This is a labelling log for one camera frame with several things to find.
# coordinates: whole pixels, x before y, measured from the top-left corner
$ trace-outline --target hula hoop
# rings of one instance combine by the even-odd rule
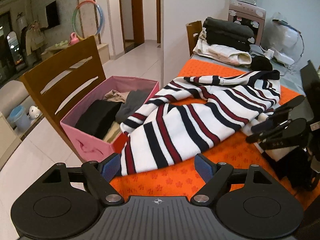
[[[78,10],[80,9],[80,7],[85,4],[85,3],[92,3],[98,10],[99,14],[100,14],[100,24],[99,24],[99,27],[97,29],[97,33],[95,34],[95,36],[98,36],[98,34],[101,32],[101,29],[102,29],[102,26],[103,26],[103,12],[102,12],[102,9],[101,7],[93,0],[85,0],[81,3],[79,3],[76,7],[76,9],[74,10],[73,12],[73,15],[72,15],[72,28],[73,28],[73,31],[76,33],[77,37],[79,38],[79,40],[84,40],[83,37],[81,37],[77,32],[76,32],[76,16],[77,16],[77,13],[78,13]]]

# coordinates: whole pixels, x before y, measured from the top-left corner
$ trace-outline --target mirror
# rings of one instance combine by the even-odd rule
[[[13,57],[15,65],[20,64],[23,61],[22,51],[19,48],[18,38],[15,32],[10,32],[7,36],[10,51]]]

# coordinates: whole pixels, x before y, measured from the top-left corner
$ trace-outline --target blue bucket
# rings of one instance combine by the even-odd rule
[[[31,125],[31,121],[26,114],[26,109],[23,106],[14,108],[9,115],[9,119],[11,122],[14,122],[22,132],[28,130]]]

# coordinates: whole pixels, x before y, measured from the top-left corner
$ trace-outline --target pink storage box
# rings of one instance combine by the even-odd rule
[[[136,77],[112,76],[89,92],[61,119],[61,127],[85,161],[96,160],[101,162],[114,152],[120,153],[127,141],[128,137],[123,133],[117,136],[112,143],[107,143],[74,128],[80,116],[89,106],[97,99],[102,100],[103,96],[112,89],[119,92],[138,89],[147,91],[150,93],[146,100],[148,101],[159,91],[159,82]]]

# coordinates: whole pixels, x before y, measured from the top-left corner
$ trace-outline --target wall-mounted television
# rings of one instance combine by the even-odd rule
[[[47,21],[48,21],[47,29],[60,25],[57,1],[54,1],[48,4],[45,7],[45,12],[47,14]]]

